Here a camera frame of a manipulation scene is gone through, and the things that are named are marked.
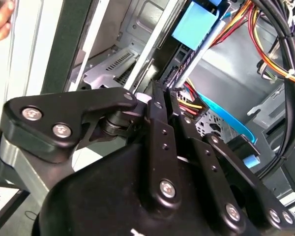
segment silver screw head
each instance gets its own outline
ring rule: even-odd
[[[226,204],[226,212],[227,214],[235,221],[240,220],[240,214],[238,210],[230,203]]]
[[[123,96],[124,96],[125,98],[127,98],[128,100],[133,100],[133,97],[131,96],[130,93],[125,93]]]
[[[215,136],[212,136],[212,140],[213,142],[218,143],[218,139]]]
[[[281,219],[280,219],[279,215],[276,213],[275,210],[270,209],[270,210],[269,210],[269,214],[270,214],[271,218],[272,218],[276,223],[280,223],[280,222],[281,222]]]
[[[185,117],[185,121],[186,121],[188,124],[191,124],[191,120],[190,120],[188,117]]]
[[[53,132],[59,138],[67,138],[71,135],[71,129],[64,124],[56,124],[53,127]]]
[[[162,105],[159,102],[154,102],[155,106],[159,109],[162,109]]]
[[[166,180],[161,181],[159,187],[162,194],[167,198],[173,198],[176,194],[174,186]]]
[[[292,225],[293,219],[290,217],[290,215],[286,211],[284,211],[282,214],[286,222]]]
[[[24,110],[22,110],[22,115],[28,119],[28,120],[32,120],[32,121],[36,121],[42,118],[42,113],[33,107],[27,107]]]

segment blue plastic part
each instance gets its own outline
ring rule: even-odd
[[[227,111],[225,111],[222,107],[217,105],[215,102],[205,97],[204,95],[198,93],[202,100],[208,104],[211,110],[217,113],[226,123],[228,123],[237,133],[245,135],[253,144],[256,142],[255,136],[251,133],[251,131],[243,125],[238,119],[233,117]]]
[[[260,164],[260,159],[257,158],[255,155],[248,156],[243,160],[246,167],[253,168]]]
[[[188,6],[172,36],[195,51],[217,19],[218,16],[213,15],[193,1]]]
[[[218,6],[221,3],[222,0],[210,0],[211,3]]]

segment finger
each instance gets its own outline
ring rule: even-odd
[[[6,23],[1,29],[0,29],[0,41],[7,38],[11,29],[11,24]]]
[[[4,26],[4,24],[11,17],[11,15],[13,13],[14,6],[15,6],[14,2],[8,1],[0,9],[0,29]]]

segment yellow wire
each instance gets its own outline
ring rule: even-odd
[[[254,24],[257,20],[257,12],[256,10],[254,10],[254,14],[253,14],[253,23]],[[257,38],[259,38],[258,36],[258,32],[256,30],[253,31],[253,34],[256,38],[257,44],[260,48],[262,48],[260,41],[257,40]],[[275,62],[273,62],[265,53],[264,53],[264,60],[265,62],[273,69],[275,70],[277,73],[279,73],[280,75],[286,77],[288,75],[288,72],[283,70],[282,68],[280,68]],[[293,82],[295,82],[295,76],[291,75],[289,77],[290,80],[292,80]]]
[[[230,27],[232,27],[237,21],[239,21],[242,18],[243,13],[248,9],[250,6],[251,1],[248,0],[245,5],[242,7],[240,12],[224,27],[224,29],[219,33],[219,35],[216,37],[212,45],[216,42],[216,40],[223,35]]]
[[[191,87],[193,88],[194,91],[196,91],[195,86],[193,85],[193,83],[191,82],[191,80],[189,78],[187,78],[188,83],[191,85]]]
[[[254,15],[253,15],[254,18],[257,18],[257,11],[254,11]],[[256,36],[256,41],[259,45],[259,47],[261,48],[262,51],[264,51],[264,48],[262,47],[262,44],[261,44],[261,41],[259,39],[259,36],[258,36],[258,33],[257,33],[257,27],[254,28],[254,34]]]
[[[193,107],[193,108],[198,108],[198,109],[202,109],[202,106],[197,106],[197,105],[193,105],[193,104],[190,104],[190,103],[187,103],[185,101],[182,101],[181,99],[177,98],[178,102],[188,106],[188,107]]]

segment ventilation slot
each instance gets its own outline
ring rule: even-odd
[[[113,70],[115,67],[117,67],[119,64],[121,64],[122,62],[124,62],[127,58],[129,58],[132,54],[131,53],[126,53],[125,55],[123,55],[121,58],[119,58],[118,60],[116,60],[113,64],[111,64],[110,66],[108,66],[106,68],[107,71],[111,71]]]
[[[114,80],[117,83],[119,83],[120,85],[124,86],[131,74],[131,71],[132,71],[134,65],[135,65],[135,63],[133,65],[131,65],[120,77],[114,78]]]

